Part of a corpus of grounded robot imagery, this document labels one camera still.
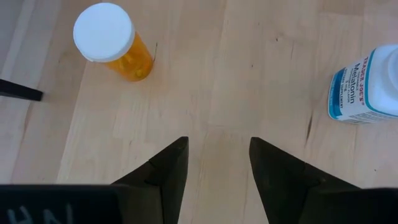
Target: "orange pill bottle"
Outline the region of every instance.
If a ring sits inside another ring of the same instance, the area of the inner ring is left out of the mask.
[[[84,10],[73,28],[73,40],[91,62],[105,64],[130,81],[139,81],[152,70],[153,60],[120,6],[98,3]]]

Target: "light wood surface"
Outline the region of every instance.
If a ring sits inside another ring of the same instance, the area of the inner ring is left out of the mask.
[[[0,98],[2,182],[108,184],[189,136],[180,223],[267,223],[248,156],[258,136],[359,187],[398,187],[398,121],[326,112],[335,72],[398,42],[398,2],[116,0],[156,58],[137,83],[74,47],[73,22],[94,0],[31,2],[2,77],[46,96]]]

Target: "bottle label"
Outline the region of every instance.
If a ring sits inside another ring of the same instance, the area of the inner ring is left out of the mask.
[[[341,69],[331,81],[328,112],[331,118],[353,124],[398,118],[375,110],[368,99],[369,71],[374,50],[367,57]]]

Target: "prescription bottle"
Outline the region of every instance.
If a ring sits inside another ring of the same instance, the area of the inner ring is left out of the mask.
[[[105,64],[130,81],[139,81],[152,70],[153,60],[120,6],[98,3],[84,10],[73,28],[73,40],[91,62]]]
[[[337,72],[328,113],[353,124],[398,118],[398,45],[383,45]]]

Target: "black object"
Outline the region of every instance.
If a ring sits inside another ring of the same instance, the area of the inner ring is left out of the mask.
[[[270,224],[398,223],[397,189],[360,189],[260,138],[249,153]]]
[[[41,101],[43,92],[0,79],[0,96]]]
[[[187,169],[181,137],[111,185],[0,185],[0,223],[177,224]]]

